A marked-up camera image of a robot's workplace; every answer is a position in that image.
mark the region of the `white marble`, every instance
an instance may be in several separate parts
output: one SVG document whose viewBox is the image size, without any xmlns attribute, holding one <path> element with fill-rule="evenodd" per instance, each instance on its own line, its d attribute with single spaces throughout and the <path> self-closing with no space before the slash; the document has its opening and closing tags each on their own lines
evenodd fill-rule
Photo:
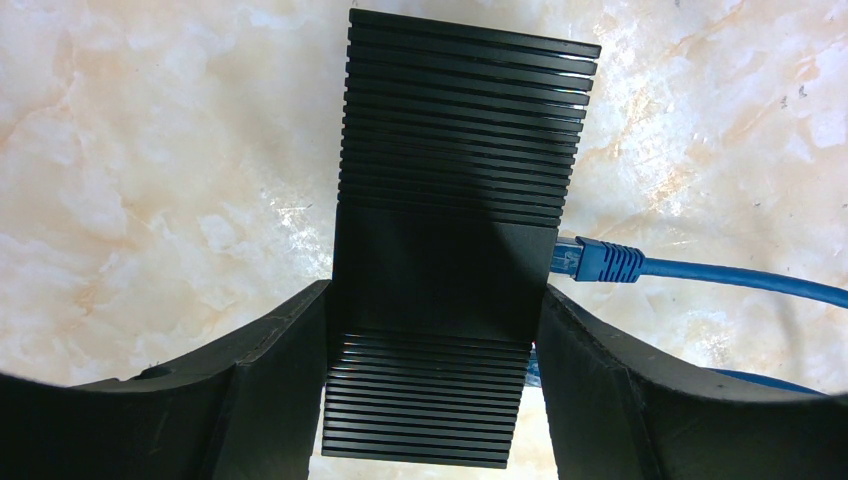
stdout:
<svg viewBox="0 0 848 480">
<path fill-rule="evenodd" d="M 564 234 L 848 287 L 845 0 L 353 3 L 604 47 Z M 330 274 L 350 6 L 0 0 L 0 370 L 127 378 Z M 551 281 L 696 364 L 848 390 L 846 311 Z M 534 402 L 485 478 L 551 478 L 518 453 Z M 483 475 L 334 461 L 315 478 Z"/>
</svg>

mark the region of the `curved black bracket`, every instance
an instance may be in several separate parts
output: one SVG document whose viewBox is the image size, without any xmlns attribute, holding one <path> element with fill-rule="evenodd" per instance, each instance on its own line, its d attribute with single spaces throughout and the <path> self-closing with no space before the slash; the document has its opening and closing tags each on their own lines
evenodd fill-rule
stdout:
<svg viewBox="0 0 848 480">
<path fill-rule="evenodd" d="M 0 375 L 0 478 L 306 479 L 326 361 L 328 281 L 128 380 Z"/>
<path fill-rule="evenodd" d="M 844 478 L 848 395 L 705 370 L 598 320 L 554 287 L 536 340 L 561 478 Z"/>
</svg>

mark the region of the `blue cable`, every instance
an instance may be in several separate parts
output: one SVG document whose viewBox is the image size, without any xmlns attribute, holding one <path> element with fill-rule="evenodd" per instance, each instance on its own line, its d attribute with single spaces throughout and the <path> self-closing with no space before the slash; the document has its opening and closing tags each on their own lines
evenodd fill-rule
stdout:
<svg viewBox="0 0 848 480">
<path fill-rule="evenodd" d="M 551 271 L 578 282 L 633 283 L 640 275 L 684 278 L 787 293 L 848 308 L 848 291 L 774 273 L 646 258 L 641 250 L 589 238 L 557 239 Z"/>
<path fill-rule="evenodd" d="M 779 388 L 781 390 L 788 390 L 790 392 L 824 395 L 823 393 L 813 390 L 812 388 L 802 387 L 801 385 L 797 385 L 795 383 L 790 383 L 777 378 L 767 377 L 765 375 L 758 375 L 756 373 L 739 372 L 737 370 L 724 370 L 721 368 L 708 368 L 707 370 L 720 373 L 728 377 L 738 378 L 739 380 L 745 380 L 746 382 L 756 383 L 757 385 L 765 385 L 767 387 Z"/>
</svg>

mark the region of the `black device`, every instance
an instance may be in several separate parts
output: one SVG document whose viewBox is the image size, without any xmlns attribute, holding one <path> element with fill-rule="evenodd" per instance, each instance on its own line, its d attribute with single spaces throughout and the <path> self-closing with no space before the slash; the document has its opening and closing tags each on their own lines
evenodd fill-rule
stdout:
<svg viewBox="0 0 848 480">
<path fill-rule="evenodd" d="M 305 479 L 323 387 L 324 455 L 505 467 L 534 340 L 561 478 L 844 478 L 848 396 L 695 367 L 546 286 L 600 47 L 351 24 L 332 281 L 128 381 L 0 375 L 0 478 Z"/>
</svg>

